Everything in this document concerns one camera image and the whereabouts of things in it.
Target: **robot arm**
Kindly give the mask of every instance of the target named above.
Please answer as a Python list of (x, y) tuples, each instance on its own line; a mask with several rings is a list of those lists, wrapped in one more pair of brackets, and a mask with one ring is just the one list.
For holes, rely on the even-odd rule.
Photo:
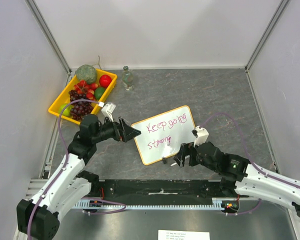
[(37, 205), (31, 223), (31, 236), (39, 240), (51, 240), (68, 211), (90, 192), (97, 193), (100, 190), (99, 177), (82, 171), (97, 151), (96, 144), (109, 138), (126, 143), (140, 134), (139, 130), (128, 126), (120, 117), (119, 122), (110, 121), (106, 117), (104, 124), (101, 124), (96, 115), (87, 115), (68, 147), (66, 166), (64, 156), (55, 173), (40, 191), (30, 200), (22, 199), (17, 205), (18, 230), (27, 233), (31, 213)]
[(226, 196), (260, 198), (295, 209), (300, 217), (300, 181), (266, 170), (241, 156), (223, 153), (211, 142), (206, 142), (209, 134), (204, 128), (197, 126), (192, 133), (195, 141), (183, 143), (174, 157), (180, 167), (189, 156), (190, 166), (200, 164), (222, 177), (220, 188)]

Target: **lime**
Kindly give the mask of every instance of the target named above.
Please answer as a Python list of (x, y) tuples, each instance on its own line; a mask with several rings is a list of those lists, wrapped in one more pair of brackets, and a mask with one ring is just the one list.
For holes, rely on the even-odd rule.
[(95, 99), (99, 100), (102, 95), (105, 93), (106, 89), (102, 86), (98, 87), (96, 90), (94, 90), (94, 97)]
[[(65, 107), (66, 105), (67, 105), (67, 103), (62, 104), (62, 105), (59, 107), (59, 111), (58, 111), (59, 114), (61, 113), (62, 109), (64, 109), (64, 107)], [(63, 111), (62, 115), (63, 115), (63, 116), (66, 116), (66, 117), (70, 117), (70, 116), (71, 116), (70, 111), (71, 111), (72, 108), (73, 108), (72, 105), (68, 106), (68, 107)]]

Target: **white wall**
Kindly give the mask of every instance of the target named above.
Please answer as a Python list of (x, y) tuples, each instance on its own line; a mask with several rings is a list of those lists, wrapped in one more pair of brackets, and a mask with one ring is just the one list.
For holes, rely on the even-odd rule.
[(300, 179), (300, 0), (290, 1), (250, 77), (279, 170)]
[(48, 107), (67, 75), (24, 0), (0, 0), (0, 240), (40, 166), (56, 117)]
[(36, 0), (70, 67), (245, 66), (280, 0)]

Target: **clear glass bottle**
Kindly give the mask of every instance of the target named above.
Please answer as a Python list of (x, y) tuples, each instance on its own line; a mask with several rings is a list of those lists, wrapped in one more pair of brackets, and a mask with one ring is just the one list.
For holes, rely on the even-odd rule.
[(128, 66), (123, 67), (122, 81), (125, 90), (131, 91), (134, 89), (134, 76)]

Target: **white paper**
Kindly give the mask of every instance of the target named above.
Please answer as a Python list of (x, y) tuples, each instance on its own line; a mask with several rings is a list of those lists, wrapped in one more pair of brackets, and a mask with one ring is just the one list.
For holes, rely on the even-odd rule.
[(181, 144), (196, 139), (192, 133), (195, 124), (186, 105), (131, 126), (141, 131), (134, 140), (144, 165), (173, 156), (180, 150)]
[(210, 240), (209, 232), (159, 230), (158, 240)]

